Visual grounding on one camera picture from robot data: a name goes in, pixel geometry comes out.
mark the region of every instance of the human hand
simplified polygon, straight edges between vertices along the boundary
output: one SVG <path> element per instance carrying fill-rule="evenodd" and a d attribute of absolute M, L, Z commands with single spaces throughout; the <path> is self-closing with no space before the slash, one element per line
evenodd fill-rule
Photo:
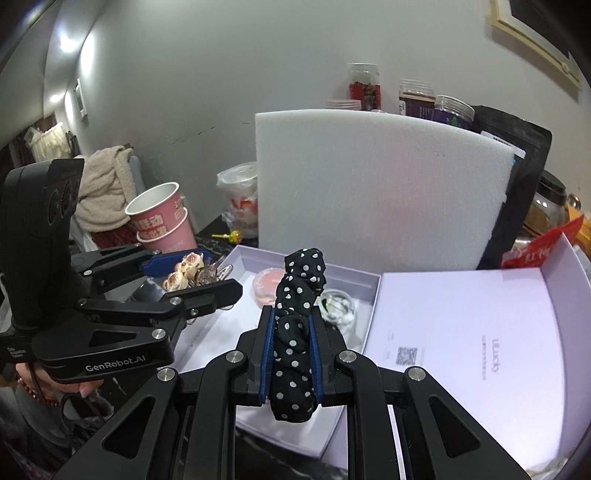
<path fill-rule="evenodd" d="M 26 385 L 34 392 L 37 392 L 28 364 L 16 364 L 16 368 Z M 47 375 L 47 372 L 39 364 L 35 364 L 35 375 L 41 387 L 41 393 L 46 400 L 56 400 L 54 390 L 64 393 L 79 393 L 82 398 L 86 398 L 104 382 L 104 380 L 95 380 L 94 382 L 72 383 L 69 385 L 57 383 Z"/>

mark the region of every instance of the black bag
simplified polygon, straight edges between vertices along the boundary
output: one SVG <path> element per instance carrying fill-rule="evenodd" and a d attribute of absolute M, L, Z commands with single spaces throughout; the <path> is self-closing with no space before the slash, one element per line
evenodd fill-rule
<path fill-rule="evenodd" d="M 521 231 L 548 158 L 552 133 L 494 108 L 473 108 L 476 115 L 472 131 L 478 134 L 488 132 L 495 140 L 510 144 L 521 151 L 514 156 L 515 163 L 506 191 L 507 200 L 501 207 L 491 238 L 478 265 L 479 270 L 491 270 L 501 266 L 503 253 L 511 249 Z"/>

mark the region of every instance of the blue gripper pad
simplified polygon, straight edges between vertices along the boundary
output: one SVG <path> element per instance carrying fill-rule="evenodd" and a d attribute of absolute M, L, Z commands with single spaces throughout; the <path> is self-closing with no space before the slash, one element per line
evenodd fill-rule
<path fill-rule="evenodd" d="M 308 315 L 310 324 L 310 366 L 312 368 L 312 384 L 314 385 L 314 395 L 316 401 L 320 404 L 324 397 L 324 388 L 322 387 L 322 363 L 320 362 L 320 352 L 318 350 L 318 340 L 316 339 L 316 327 L 312 315 Z"/>
<path fill-rule="evenodd" d="M 191 250 L 183 250 L 181 252 L 156 255 L 154 258 L 148 260 L 144 265 L 142 265 L 144 275 L 154 278 L 167 277 L 171 272 L 174 271 L 174 266 L 182 261 L 185 255 L 188 255 L 191 252 L 203 254 L 203 262 L 206 264 L 207 261 L 212 261 L 213 257 L 211 253 L 209 253 L 207 250 L 197 250 L 195 248 Z"/>
<path fill-rule="evenodd" d="M 261 403 L 265 403 L 269 395 L 271 386 L 271 371 L 273 370 L 273 337 L 275 333 L 275 309 L 271 309 L 269 323 L 267 324 L 267 334 L 265 335 L 265 348 L 261 359 L 261 389 L 259 396 Z"/>

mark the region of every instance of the white towel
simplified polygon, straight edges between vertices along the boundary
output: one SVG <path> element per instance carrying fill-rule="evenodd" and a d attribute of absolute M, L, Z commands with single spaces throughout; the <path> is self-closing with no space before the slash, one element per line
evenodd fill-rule
<path fill-rule="evenodd" d="M 105 232 L 125 225 L 125 207 L 136 196 L 129 168 L 131 148 L 110 147 L 94 152 L 84 164 L 76 219 L 83 230 Z"/>

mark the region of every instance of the picture frame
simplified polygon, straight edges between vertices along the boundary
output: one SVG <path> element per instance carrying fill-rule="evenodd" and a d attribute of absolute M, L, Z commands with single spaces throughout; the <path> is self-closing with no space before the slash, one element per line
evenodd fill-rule
<path fill-rule="evenodd" d="M 80 79 L 76 80 L 76 86 L 74 87 L 74 96 L 76 97 L 76 106 L 80 111 L 80 118 L 84 119 L 87 115 L 86 104 L 84 103 L 84 96 L 82 95 L 82 86 Z"/>
<path fill-rule="evenodd" d="M 491 0 L 491 24 L 527 45 L 582 89 L 579 67 L 573 56 L 527 0 Z"/>

